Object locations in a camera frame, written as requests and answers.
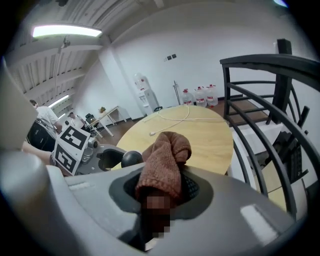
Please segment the white water dispenser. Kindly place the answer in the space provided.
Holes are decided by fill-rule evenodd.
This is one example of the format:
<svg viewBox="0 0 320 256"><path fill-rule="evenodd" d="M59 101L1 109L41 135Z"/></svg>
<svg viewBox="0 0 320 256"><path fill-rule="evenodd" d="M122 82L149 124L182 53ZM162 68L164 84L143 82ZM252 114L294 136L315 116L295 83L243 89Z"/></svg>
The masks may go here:
<svg viewBox="0 0 320 256"><path fill-rule="evenodd" d="M153 114L155 109L159 107L156 96L149 84L148 79L141 73L136 73L133 76L136 87L137 97L142 108L147 116Z"/></svg>

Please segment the black metal stair railing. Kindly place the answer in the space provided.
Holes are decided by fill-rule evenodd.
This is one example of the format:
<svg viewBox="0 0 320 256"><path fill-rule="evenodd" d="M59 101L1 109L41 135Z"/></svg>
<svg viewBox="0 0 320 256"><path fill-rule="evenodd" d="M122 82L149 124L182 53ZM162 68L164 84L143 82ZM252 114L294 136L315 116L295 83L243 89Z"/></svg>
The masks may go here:
<svg viewBox="0 0 320 256"><path fill-rule="evenodd" d="M249 125L258 140L269 154L270 162L274 165L284 196L286 212L293 219L297 218L297 203L292 189L291 175L287 171L287 163L293 155L293 149L304 148L312 166L320 168L320 153L317 152L311 140L303 130L303 125L309 115L310 109L305 106L298 109L298 117L289 117L284 107L292 107L290 94L297 100L297 94L292 81L296 80L320 93L320 62L291 54L252 54L242 55L220 60L224 76L224 114L223 117L231 126L248 153L253 169L257 175L260 192L267 197L267 185L254 155L253 148L240 130L232 116L239 115ZM271 80L239 80L233 81L230 69L248 69L272 73L276 76ZM243 100L254 100L261 105L259 112L269 112L266 124L272 120L284 125L289 130L288 139L284 141L282 149L277 151L266 133L249 116L252 110L242 110L235 103Z"/></svg>

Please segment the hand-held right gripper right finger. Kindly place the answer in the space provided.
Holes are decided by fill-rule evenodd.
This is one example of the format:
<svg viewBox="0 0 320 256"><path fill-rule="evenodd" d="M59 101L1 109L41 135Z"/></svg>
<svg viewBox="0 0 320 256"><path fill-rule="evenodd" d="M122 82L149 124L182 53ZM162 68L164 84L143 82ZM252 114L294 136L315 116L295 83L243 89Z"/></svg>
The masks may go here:
<svg viewBox="0 0 320 256"><path fill-rule="evenodd" d="M187 166L198 195L175 210L176 220L152 256L266 256L295 219L250 185Z"/></svg>

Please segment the round wooden side table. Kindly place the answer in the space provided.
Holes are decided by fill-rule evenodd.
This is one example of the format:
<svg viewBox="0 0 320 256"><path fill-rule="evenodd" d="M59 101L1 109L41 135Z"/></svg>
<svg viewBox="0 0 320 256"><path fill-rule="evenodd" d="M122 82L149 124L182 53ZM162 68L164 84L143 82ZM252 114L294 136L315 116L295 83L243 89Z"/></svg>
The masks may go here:
<svg viewBox="0 0 320 256"><path fill-rule="evenodd" d="M176 132L189 140L188 166L224 175L231 165L234 141L229 125L215 111L196 105L170 107L143 118L116 146L142 153L161 132Z"/></svg>

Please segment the person's left forearm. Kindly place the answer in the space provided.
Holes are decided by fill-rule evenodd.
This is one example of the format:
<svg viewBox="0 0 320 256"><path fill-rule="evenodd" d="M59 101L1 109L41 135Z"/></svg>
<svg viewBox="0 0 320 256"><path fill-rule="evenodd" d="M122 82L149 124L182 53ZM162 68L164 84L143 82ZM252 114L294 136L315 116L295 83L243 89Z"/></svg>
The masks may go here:
<svg viewBox="0 0 320 256"><path fill-rule="evenodd" d="M38 158L40 158L45 165L50 165L50 154L51 154L50 151L43 151L43 150L37 149L36 147L30 145L26 141L24 141L22 144L22 151L28 154L33 154Z"/></svg>

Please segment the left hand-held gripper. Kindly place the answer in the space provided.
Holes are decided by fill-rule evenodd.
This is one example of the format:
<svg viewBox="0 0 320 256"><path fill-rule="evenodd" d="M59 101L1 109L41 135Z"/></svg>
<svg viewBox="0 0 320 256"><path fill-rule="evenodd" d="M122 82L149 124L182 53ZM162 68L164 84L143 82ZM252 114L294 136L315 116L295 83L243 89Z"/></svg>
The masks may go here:
<svg viewBox="0 0 320 256"><path fill-rule="evenodd" d="M110 171L110 168L99 167L98 160L91 160L95 152L104 157L126 153L112 144L100 144L90 133L69 125L55 140L53 159L72 176Z"/></svg>

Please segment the grey metal pole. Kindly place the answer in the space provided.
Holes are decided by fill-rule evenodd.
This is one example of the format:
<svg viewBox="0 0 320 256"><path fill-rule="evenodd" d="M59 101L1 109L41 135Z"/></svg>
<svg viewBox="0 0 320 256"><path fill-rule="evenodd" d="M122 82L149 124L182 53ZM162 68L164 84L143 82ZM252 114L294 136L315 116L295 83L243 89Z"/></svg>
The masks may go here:
<svg viewBox="0 0 320 256"><path fill-rule="evenodd" d="M176 81L174 80L172 87L173 87L173 89L174 89L174 92L175 92L175 95L176 95L176 99L177 99L178 105L180 106L180 105L181 105L181 101L180 101L180 96L179 96L179 92L178 92L177 86L178 86L178 84L177 84Z"/></svg>

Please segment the brown cloth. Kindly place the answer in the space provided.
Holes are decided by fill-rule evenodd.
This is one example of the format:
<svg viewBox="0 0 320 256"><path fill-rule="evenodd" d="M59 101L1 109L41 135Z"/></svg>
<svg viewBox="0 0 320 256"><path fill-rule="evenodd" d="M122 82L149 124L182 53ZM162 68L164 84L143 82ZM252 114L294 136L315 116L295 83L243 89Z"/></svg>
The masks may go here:
<svg viewBox="0 0 320 256"><path fill-rule="evenodd" d="M191 157L189 140L172 131L161 132L143 153L145 163L135 186L135 198L141 201L151 190L167 194L175 205L183 200L181 168Z"/></svg>

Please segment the ceiling tube light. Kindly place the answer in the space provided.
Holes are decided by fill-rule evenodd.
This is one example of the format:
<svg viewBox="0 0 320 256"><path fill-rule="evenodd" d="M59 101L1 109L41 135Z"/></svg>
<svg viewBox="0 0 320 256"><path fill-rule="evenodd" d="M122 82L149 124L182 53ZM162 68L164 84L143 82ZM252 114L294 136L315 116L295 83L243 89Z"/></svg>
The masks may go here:
<svg viewBox="0 0 320 256"><path fill-rule="evenodd" d="M101 30L76 25L49 24L35 26L32 31L34 38L52 36L52 35L80 35L89 37L98 37Z"/></svg>
<svg viewBox="0 0 320 256"><path fill-rule="evenodd" d="M53 102L52 104L50 104L48 107L52 108L52 107L56 106L57 104L63 102L64 100L66 100L68 98L69 98L69 95L65 95L64 97L62 97L62 98L56 100L55 102Z"/></svg>

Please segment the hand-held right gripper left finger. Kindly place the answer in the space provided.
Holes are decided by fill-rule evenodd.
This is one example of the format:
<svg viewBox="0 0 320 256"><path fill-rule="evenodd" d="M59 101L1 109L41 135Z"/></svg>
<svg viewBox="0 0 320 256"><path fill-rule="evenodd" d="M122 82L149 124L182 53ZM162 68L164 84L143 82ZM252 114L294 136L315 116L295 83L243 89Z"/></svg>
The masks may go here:
<svg viewBox="0 0 320 256"><path fill-rule="evenodd" d="M79 204L58 167L1 151L0 192L35 242L54 256L144 256L103 229Z"/></svg>

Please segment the clear water jug red label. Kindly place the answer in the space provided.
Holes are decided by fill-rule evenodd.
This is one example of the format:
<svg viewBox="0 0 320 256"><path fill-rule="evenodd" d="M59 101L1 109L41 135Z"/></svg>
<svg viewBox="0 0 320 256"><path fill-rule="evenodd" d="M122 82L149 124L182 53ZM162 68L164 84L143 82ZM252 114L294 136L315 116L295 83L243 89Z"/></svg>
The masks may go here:
<svg viewBox="0 0 320 256"><path fill-rule="evenodd" d="M188 89L182 91L182 101L184 105L193 106L195 99Z"/></svg>
<svg viewBox="0 0 320 256"><path fill-rule="evenodd" d="M203 87L198 86L195 89L194 98L197 106L204 108L207 107L207 96Z"/></svg>
<svg viewBox="0 0 320 256"><path fill-rule="evenodd" d="M206 88L206 101L207 101L207 105L210 108L215 107L219 103L217 93L216 93L216 86L213 84L210 84Z"/></svg>

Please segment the white-legged wooden desk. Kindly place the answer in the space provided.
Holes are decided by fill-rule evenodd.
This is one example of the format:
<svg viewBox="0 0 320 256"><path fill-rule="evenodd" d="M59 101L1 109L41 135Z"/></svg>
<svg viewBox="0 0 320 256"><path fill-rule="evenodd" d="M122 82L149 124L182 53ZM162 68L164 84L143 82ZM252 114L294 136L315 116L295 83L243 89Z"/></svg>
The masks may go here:
<svg viewBox="0 0 320 256"><path fill-rule="evenodd" d="M120 121L116 121L113 117L112 114L114 112L117 112L119 117L120 117ZM93 130L96 132L97 136L100 137L101 139L103 138L102 134L98 131L98 129L95 127L95 124L101 124L103 129L111 136L114 137L114 134L109 130L109 128L102 123L102 120L108 118L110 120L110 122L112 123L113 126L116 126L119 122L124 121L125 123L127 122L127 119L125 118L125 116L123 115L120 107L118 105L116 105L115 107L109 109L109 110L104 110L101 114L100 117L98 119L95 119L94 121L90 122L89 125L93 128Z"/></svg>

